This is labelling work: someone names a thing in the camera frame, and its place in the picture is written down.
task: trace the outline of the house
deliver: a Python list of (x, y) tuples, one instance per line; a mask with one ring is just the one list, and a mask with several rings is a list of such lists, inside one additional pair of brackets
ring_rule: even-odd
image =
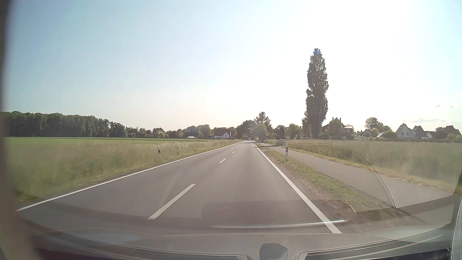
[(360, 137), (373, 137), (373, 138), (378, 137), (378, 135), (375, 132), (371, 131), (370, 129), (366, 129), (366, 130), (358, 133), (357, 136), (360, 136)]
[(214, 139), (226, 139), (230, 137), (231, 137), (230, 129), (215, 129), (215, 133), (213, 134)]
[(448, 125), (443, 129), (443, 132), (446, 134), (454, 134), (454, 135), (460, 135), (460, 131), (458, 129), (455, 129), (453, 125)]
[(415, 131), (415, 136), (417, 137), (417, 139), (431, 139), (435, 135), (434, 132), (432, 135), (430, 131), (424, 131), (424, 129), (420, 125), (414, 126), (412, 130)]
[[(343, 131), (342, 133), (340, 134), (339, 138), (341, 140), (353, 140), (353, 127), (352, 126), (345, 126), (343, 123), (342, 123), (342, 118), (338, 119), (338, 118), (335, 118), (336, 120), (339, 120), (340, 121), (340, 124), (342, 125), (342, 128), (343, 128)], [(323, 126), (321, 128), (321, 132), (322, 133), (327, 133), (329, 130), (329, 124)]]
[(398, 138), (405, 138), (405, 139), (416, 139), (417, 136), (415, 135), (415, 131), (407, 127), (405, 123), (398, 127), (396, 130), (396, 135)]

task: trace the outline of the road sign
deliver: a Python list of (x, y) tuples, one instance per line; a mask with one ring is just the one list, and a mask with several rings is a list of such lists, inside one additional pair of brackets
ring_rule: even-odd
[(157, 146), (157, 152), (159, 153), (160, 161), (162, 161), (162, 155), (160, 154), (160, 146)]
[(286, 141), (286, 161), (287, 161), (288, 156), (289, 156), (289, 143)]

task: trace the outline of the road edge line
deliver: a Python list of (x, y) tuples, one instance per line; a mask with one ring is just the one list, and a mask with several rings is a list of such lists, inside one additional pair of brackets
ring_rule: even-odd
[(295, 190), (295, 192), (302, 198), (302, 200), (311, 208), (311, 210), (318, 216), (318, 218), (326, 225), (329, 230), (334, 234), (342, 234), (340, 230), (332, 224), (330, 219), (324, 215), (312, 202), (308, 199), (303, 192), (295, 186), (295, 184), (258, 148), (253, 142), (252, 144), (260, 151), (260, 153), (268, 160), (269, 163), (278, 171), (278, 173), (287, 181), (287, 183)]
[(152, 168), (149, 168), (149, 169), (146, 169), (146, 170), (142, 170), (142, 171), (139, 171), (139, 172), (136, 172), (136, 173), (131, 173), (129, 175), (125, 175), (125, 176), (122, 176), (122, 177), (119, 177), (119, 178), (116, 178), (116, 179), (113, 179), (113, 180), (108, 180), (108, 181), (105, 181), (105, 182), (102, 182), (102, 183), (99, 183), (99, 184), (96, 184), (96, 185), (93, 185), (93, 186), (90, 186), (90, 187), (86, 187), (86, 188), (83, 188), (83, 189), (80, 189), (80, 190), (77, 190), (77, 191), (73, 191), (73, 192), (70, 192), (70, 193), (66, 193), (66, 194), (63, 194), (63, 195), (60, 195), (60, 196), (57, 196), (57, 197), (54, 197), (54, 198), (49, 198), (49, 199), (46, 199), (44, 201), (40, 201), (40, 202), (37, 202), (37, 203), (34, 203), (32, 205), (29, 205), (29, 206), (25, 206), (25, 207), (22, 207), (20, 209), (17, 209), (16, 212), (19, 212), (21, 210), (25, 210), (25, 209), (28, 209), (28, 208), (31, 208), (33, 206), (37, 206), (37, 205), (40, 205), (40, 204), (43, 204), (43, 203), (46, 203), (48, 201), (52, 201), (52, 200), (55, 200), (55, 199), (59, 199), (59, 198), (62, 198), (62, 197), (65, 197), (65, 196), (69, 196), (69, 195), (72, 195), (72, 194), (75, 194), (75, 193), (78, 193), (78, 192), (82, 192), (82, 191), (86, 191), (88, 189), (91, 189), (91, 188), (94, 188), (94, 187), (98, 187), (98, 186), (101, 186), (103, 184), (106, 184), (106, 183), (110, 183), (110, 182), (113, 182), (113, 181), (116, 181), (116, 180), (120, 180), (120, 179), (123, 179), (123, 178), (126, 178), (126, 177), (130, 177), (132, 175), (135, 175), (135, 174), (139, 174), (139, 173), (143, 173), (143, 172), (146, 172), (146, 171), (150, 171), (152, 169), (155, 169), (155, 168), (158, 168), (158, 167), (161, 167), (161, 166), (165, 166), (167, 164), (171, 164), (171, 163), (174, 163), (174, 162), (177, 162), (177, 161), (181, 161), (181, 160), (185, 160), (187, 158), (191, 158), (191, 157), (194, 157), (194, 156), (198, 156), (198, 155), (202, 155), (202, 154), (205, 154), (205, 153), (208, 153), (208, 152), (212, 152), (212, 151), (215, 151), (215, 150), (218, 150), (218, 149), (222, 149), (222, 148), (225, 148), (225, 147), (229, 147), (231, 145), (234, 145), (234, 144), (237, 144), (237, 143), (241, 143), (243, 141), (240, 141), (240, 142), (236, 142), (236, 143), (232, 143), (230, 145), (226, 145), (226, 146), (223, 146), (223, 147), (220, 147), (220, 148), (216, 148), (216, 149), (213, 149), (213, 150), (210, 150), (210, 151), (206, 151), (206, 152), (203, 152), (203, 153), (200, 153), (200, 154), (196, 154), (196, 155), (191, 155), (191, 156), (188, 156), (188, 157), (185, 157), (185, 158), (182, 158), (182, 159), (179, 159), (179, 160), (176, 160), (176, 161), (171, 161), (171, 162), (167, 162), (167, 163), (164, 163), (164, 164), (161, 164), (161, 165), (157, 165), (155, 167), (152, 167)]
[(169, 202), (167, 202), (167, 204), (165, 204), (164, 206), (162, 206), (158, 211), (156, 211), (156, 213), (152, 214), (152, 216), (150, 216), (149, 218), (147, 219), (156, 219), (158, 216), (160, 216), (160, 214), (162, 214), (166, 209), (168, 209), (170, 206), (172, 206), (172, 204), (174, 204), (179, 198), (181, 198), (181, 196), (183, 196), (185, 193), (187, 193), (192, 187), (194, 187), (194, 185), (196, 185), (195, 183), (189, 185), (186, 189), (184, 189), (182, 192), (180, 192), (178, 195), (176, 195), (173, 199), (171, 199)]

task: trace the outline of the grass field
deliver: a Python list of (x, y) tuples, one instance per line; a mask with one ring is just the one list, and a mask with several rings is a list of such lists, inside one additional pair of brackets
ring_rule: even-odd
[[(24, 202), (238, 141), (8, 137), (6, 151), (18, 200)], [(162, 161), (157, 146), (161, 148)]]
[(370, 164), (380, 174), (450, 193), (462, 171), (460, 143), (291, 140), (289, 149), (364, 169)]

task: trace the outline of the cloud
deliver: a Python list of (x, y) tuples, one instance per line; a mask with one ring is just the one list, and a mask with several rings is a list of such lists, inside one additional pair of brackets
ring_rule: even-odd
[(407, 119), (404, 119), (403, 122), (405, 123), (429, 123), (429, 122), (435, 122), (435, 121), (440, 121), (440, 122), (444, 122), (446, 120), (444, 119), (438, 119), (438, 118), (434, 118), (434, 119), (423, 119), (423, 118), (419, 118), (419, 119), (416, 119), (416, 120), (407, 120)]

